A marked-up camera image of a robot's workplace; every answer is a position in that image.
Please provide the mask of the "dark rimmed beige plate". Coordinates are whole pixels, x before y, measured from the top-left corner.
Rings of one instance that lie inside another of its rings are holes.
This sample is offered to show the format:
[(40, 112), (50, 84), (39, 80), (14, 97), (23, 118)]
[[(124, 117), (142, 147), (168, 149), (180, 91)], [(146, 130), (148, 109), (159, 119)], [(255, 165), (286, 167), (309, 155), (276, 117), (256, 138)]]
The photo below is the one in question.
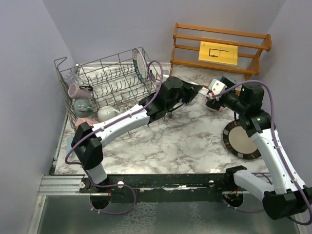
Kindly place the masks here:
[(261, 157), (257, 146), (248, 137), (238, 120), (228, 123), (223, 130), (225, 147), (236, 157), (244, 160), (254, 160)]

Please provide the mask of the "green rimmed white plate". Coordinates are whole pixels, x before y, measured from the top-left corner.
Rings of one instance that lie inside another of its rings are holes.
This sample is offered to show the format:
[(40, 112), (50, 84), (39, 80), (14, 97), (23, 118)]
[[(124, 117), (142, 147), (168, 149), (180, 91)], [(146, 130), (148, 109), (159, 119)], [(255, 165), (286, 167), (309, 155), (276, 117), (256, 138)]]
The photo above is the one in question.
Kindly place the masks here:
[(133, 64), (138, 80), (145, 83), (147, 78), (147, 64), (145, 58), (138, 48), (133, 49)]

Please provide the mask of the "white plate red characters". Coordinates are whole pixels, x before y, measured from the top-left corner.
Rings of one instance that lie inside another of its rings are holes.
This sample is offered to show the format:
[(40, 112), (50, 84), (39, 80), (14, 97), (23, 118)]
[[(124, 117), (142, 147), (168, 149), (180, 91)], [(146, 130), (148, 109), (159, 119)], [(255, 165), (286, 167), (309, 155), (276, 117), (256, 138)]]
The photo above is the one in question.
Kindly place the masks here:
[(201, 84), (197, 84), (197, 83), (194, 83), (194, 82), (191, 82), (191, 84), (193, 84), (195, 86), (199, 86), (200, 90), (198, 91), (198, 93), (203, 95), (203, 96), (206, 96), (210, 92), (210, 90), (208, 89), (207, 85), (201, 85)]

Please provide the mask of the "grey-green ceramic mug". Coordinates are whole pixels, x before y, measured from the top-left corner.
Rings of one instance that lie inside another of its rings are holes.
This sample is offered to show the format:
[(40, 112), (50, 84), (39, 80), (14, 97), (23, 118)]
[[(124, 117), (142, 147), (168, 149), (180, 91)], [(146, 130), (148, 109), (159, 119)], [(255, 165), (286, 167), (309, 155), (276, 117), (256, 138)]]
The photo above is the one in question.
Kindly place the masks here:
[(94, 109), (90, 99), (78, 99), (74, 101), (74, 112), (77, 117), (89, 117)]

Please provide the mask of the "clear octagonal glass tumbler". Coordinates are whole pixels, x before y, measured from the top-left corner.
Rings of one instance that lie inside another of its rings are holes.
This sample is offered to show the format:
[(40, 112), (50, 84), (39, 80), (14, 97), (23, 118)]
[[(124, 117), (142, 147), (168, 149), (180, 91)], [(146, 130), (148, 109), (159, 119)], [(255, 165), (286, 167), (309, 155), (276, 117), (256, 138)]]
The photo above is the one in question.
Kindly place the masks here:
[(69, 72), (63, 79), (68, 86), (73, 83), (81, 83), (81, 78), (74, 72)]

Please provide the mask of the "white speckled mug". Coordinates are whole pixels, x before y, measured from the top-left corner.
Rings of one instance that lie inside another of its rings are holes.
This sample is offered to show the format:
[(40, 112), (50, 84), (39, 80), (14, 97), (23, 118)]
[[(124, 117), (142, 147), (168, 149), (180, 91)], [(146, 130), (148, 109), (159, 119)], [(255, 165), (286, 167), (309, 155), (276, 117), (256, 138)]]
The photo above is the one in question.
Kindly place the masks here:
[(121, 112), (112, 106), (103, 106), (97, 112), (99, 122), (108, 121), (121, 114)]

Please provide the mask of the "pink mug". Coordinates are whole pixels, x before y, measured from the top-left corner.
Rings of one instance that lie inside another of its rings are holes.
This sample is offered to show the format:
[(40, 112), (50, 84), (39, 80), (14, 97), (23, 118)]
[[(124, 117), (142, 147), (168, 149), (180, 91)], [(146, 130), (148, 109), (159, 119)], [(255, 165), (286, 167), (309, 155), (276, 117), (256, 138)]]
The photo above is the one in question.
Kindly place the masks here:
[(99, 123), (98, 121), (94, 120), (94, 119), (90, 119), (90, 118), (78, 118), (77, 121), (75, 122), (75, 128), (77, 128), (79, 125), (83, 124), (83, 123), (87, 123), (89, 126), (94, 125)]

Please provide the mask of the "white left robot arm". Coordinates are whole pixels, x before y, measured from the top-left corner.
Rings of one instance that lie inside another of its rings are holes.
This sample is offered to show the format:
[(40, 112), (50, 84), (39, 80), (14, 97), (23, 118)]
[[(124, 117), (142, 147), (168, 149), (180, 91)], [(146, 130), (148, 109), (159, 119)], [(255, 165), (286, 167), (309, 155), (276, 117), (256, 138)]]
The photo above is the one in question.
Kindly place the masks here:
[(91, 187), (100, 193), (108, 185), (107, 173), (102, 165), (103, 148), (119, 136), (190, 103), (202, 88), (177, 77), (168, 77), (155, 92), (145, 96), (128, 111), (92, 126), (86, 122), (79, 125), (71, 146), (83, 170), (91, 178)]

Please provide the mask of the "purple glass mug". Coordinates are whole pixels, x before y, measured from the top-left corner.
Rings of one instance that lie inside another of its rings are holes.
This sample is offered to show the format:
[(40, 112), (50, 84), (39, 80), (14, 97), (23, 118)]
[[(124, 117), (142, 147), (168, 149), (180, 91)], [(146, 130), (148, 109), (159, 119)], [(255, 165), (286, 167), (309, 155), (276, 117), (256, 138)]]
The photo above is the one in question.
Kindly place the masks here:
[(71, 99), (90, 99), (92, 96), (93, 87), (90, 85), (82, 85), (73, 83), (68, 88), (68, 96)]

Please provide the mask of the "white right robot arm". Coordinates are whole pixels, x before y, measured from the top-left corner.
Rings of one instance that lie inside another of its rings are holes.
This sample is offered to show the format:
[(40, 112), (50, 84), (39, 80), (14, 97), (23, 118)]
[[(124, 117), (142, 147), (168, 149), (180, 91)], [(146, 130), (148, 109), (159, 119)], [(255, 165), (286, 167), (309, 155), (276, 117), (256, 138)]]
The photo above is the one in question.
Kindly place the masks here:
[(269, 87), (259, 80), (234, 84), (225, 77), (213, 79), (208, 85), (208, 107), (227, 107), (239, 115), (239, 122), (257, 146), (271, 175), (272, 184), (257, 178), (243, 166), (226, 170), (224, 185), (234, 191), (238, 187), (258, 198), (266, 214), (273, 220), (311, 211), (312, 189), (298, 175), (290, 162), (274, 123), (274, 107), (262, 110), (264, 94), (273, 101)]

